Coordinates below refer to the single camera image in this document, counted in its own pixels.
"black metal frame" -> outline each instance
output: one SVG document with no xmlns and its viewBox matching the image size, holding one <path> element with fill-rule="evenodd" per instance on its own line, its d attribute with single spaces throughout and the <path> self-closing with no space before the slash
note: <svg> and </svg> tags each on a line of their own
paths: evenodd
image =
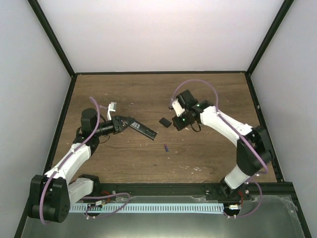
<svg viewBox="0 0 317 238">
<path fill-rule="evenodd" d="M 50 39 L 52 45 L 54 46 L 58 56 L 60 57 L 61 61 L 63 62 L 66 70 L 68 71 L 71 82 L 68 88 L 68 92 L 66 95 L 66 99 L 62 108 L 62 112 L 57 124 L 57 128 L 55 131 L 55 135 L 53 138 L 52 146 L 49 152 L 49 156 L 45 165 L 44 173 L 49 170 L 52 166 L 53 159 L 55 156 L 55 152 L 57 149 L 58 141 L 60 138 L 60 134 L 62 131 L 62 127 L 65 121 L 65 117 L 67 114 L 68 106 L 71 100 L 71 96 L 75 87 L 76 79 L 78 75 L 81 74 L 181 74 L 181 73 L 243 73 L 246 77 L 246 81 L 251 93 L 251 97 L 255 106 L 255 110 L 257 112 L 260 125 L 266 128 L 265 119 L 263 117 L 261 107 L 259 101 L 257 99 L 256 92 L 254 90 L 251 75 L 254 72 L 257 64 L 261 60 L 266 48 L 268 47 L 270 41 L 274 37 L 279 25 L 281 24 L 282 20 L 284 19 L 287 11 L 291 7 L 294 0 L 284 0 L 280 10 L 278 11 L 272 25 L 270 26 L 263 42 L 260 45 L 254 59 L 252 60 L 250 67 L 247 71 L 165 71 L 165 72 L 81 72 L 75 73 L 72 69 L 60 43 L 56 35 L 54 34 L 48 20 L 46 19 L 39 3 L 37 0 L 28 0 L 30 6 L 32 7 L 34 13 L 36 14 L 39 22 L 41 23 L 43 29 L 45 30 L 48 38 Z M 305 217 L 303 215 L 301 206 L 298 202 L 298 198 L 296 192 L 294 190 L 293 184 L 291 182 L 284 182 L 283 174 L 281 172 L 278 159 L 275 155 L 272 161 L 274 173 L 276 176 L 277 182 L 269 182 L 269 183 L 260 183 L 264 195 L 290 195 L 294 204 L 298 207 L 297 215 L 302 225 L 302 229 L 304 231 L 305 237 L 311 238 L 310 231 L 308 229 Z M 140 195 L 160 195 L 160 196 L 171 196 L 171 195 L 201 195 L 206 196 L 206 199 L 209 200 L 218 200 L 219 202 L 236 202 L 235 198 L 229 200 L 222 200 L 221 198 L 217 197 L 215 194 L 207 193 L 207 191 L 211 191 L 217 186 L 217 183 L 138 183 L 138 184 L 131 184 L 131 183 L 102 183 L 102 188 L 107 191 L 116 192 L 129 192 L 132 196 L 140 196 Z M 250 193 L 246 195 L 247 197 L 251 195 L 258 195 L 259 191 L 258 188 L 254 184 L 244 185 L 243 189 L 247 189 Z M 19 238 L 22 236 L 22 232 L 25 226 L 27 218 L 26 209 L 24 210 L 18 229 L 15 234 L 15 238 Z"/>
</svg>

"wood grain surface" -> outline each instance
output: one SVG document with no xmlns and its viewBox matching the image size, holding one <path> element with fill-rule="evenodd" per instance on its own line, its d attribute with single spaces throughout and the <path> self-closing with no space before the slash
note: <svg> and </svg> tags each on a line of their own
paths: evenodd
<svg viewBox="0 0 317 238">
<path fill-rule="evenodd" d="M 99 176 L 101 182 L 219 182 L 236 164 L 236 147 L 213 129 L 177 131 L 159 123 L 175 115 L 168 104 L 176 87 L 187 79 L 210 82 L 219 94 L 219 108 L 238 121 L 259 124 L 244 74 L 156 74 L 156 75 L 79 75 L 70 101 L 53 165 L 69 150 L 80 126 L 81 112 L 93 108 L 89 96 L 100 105 L 117 102 L 113 115 L 130 116 L 158 132 L 154 141 L 131 128 L 111 135 L 75 175 Z M 213 91 L 199 82 L 189 89 L 198 101 L 215 102 Z M 269 174 L 258 181 L 276 181 L 271 165 Z"/>
</svg>

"wooden table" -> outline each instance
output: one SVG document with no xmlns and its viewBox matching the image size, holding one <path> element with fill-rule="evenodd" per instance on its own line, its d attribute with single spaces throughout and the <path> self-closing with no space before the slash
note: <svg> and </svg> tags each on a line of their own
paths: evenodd
<svg viewBox="0 0 317 238">
<path fill-rule="evenodd" d="M 171 121 L 175 112 L 168 104 L 176 87 L 187 79 L 210 82 L 219 94 L 219 108 L 238 121 L 259 124 L 244 74 L 145 74 L 145 75 L 79 75 L 57 147 L 53 165 L 69 150 L 80 126 L 81 112 L 93 108 L 89 96 L 100 105 L 117 102 L 113 115 L 130 116 L 158 132 L 154 141 L 127 128 L 111 135 L 84 163 L 81 174 L 99 176 L 101 182 L 219 182 L 236 164 L 236 147 L 213 129 L 177 131 L 159 123 L 162 117 Z M 178 92 L 189 89 L 202 101 L 215 102 L 213 91 L 199 82 L 190 82 Z M 276 181 L 273 169 L 258 181 Z"/>
</svg>

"gray floor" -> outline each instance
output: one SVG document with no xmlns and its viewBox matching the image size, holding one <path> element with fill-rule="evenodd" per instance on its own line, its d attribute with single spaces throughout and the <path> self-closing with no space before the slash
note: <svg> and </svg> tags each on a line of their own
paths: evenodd
<svg viewBox="0 0 317 238">
<path fill-rule="evenodd" d="M 257 202 L 245 201 L 248 212 Z M 246 218 L 227 219 L 211 214 L 116 214 L 86 220 L 69 214 L 61 223 L 43 226 L 29 219 L 23 238 L 303 238 L 295 207 L 289 198 L 264 196 L 257 212 Z"/>
</svg>

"small blue object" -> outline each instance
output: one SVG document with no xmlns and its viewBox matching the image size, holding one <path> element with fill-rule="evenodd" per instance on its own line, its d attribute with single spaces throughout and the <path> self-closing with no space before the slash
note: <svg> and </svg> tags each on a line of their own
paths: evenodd
<svg viewBox="0 0 317 238">
<path fill-rule="evenodd" d="M 166 144 L 164 144 L 164 148 L 165 148 L 165 151 L 168 152 L 168 147 Z"/>
</svg>

